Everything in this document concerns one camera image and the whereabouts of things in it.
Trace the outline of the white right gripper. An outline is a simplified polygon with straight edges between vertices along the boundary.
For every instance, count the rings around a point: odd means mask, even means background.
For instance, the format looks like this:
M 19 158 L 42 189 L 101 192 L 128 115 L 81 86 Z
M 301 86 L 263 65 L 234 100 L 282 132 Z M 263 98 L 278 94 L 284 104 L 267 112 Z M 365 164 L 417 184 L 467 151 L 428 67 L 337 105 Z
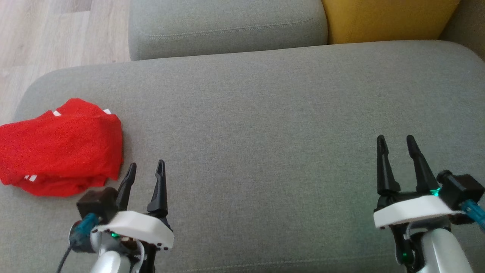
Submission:
M 394 178 L 388 159 L 389 150 L 385 137 L 377 137 L 377 193 L 380 197 L 374 211 L 375 227 L 382 228 L 448 215 L 464 215 L 463 210 L 452 209 L 441 197 L 435 195 L 439 193 L 440 185 L 414 136 L 407 135 L 406 142 L 414 164 L 416 192 L 400 192 L 400 184 Z

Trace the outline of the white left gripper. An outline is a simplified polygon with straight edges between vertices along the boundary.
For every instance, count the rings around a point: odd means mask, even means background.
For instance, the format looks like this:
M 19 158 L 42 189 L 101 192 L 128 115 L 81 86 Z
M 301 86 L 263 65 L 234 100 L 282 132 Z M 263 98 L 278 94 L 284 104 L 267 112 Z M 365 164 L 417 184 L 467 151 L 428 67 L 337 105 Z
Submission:
M 116 206 L 120 212 L 116 213 L 107 224 L 97 225 L 93 230 L 114 232 L 122 237 L 154 244 L 161 250 L 171 250 L 174 245 L 174 233 L 160 220 L 168 215 L 165 162 L 159 160 L 156 168 L 156 185 L 151 201 L 147 205 L 147 212 L 150 216 L 135 211 L 126 211 L 131 188 L 135 183 L 136 171 L 137 164 L 131 163 L 117 190 Z

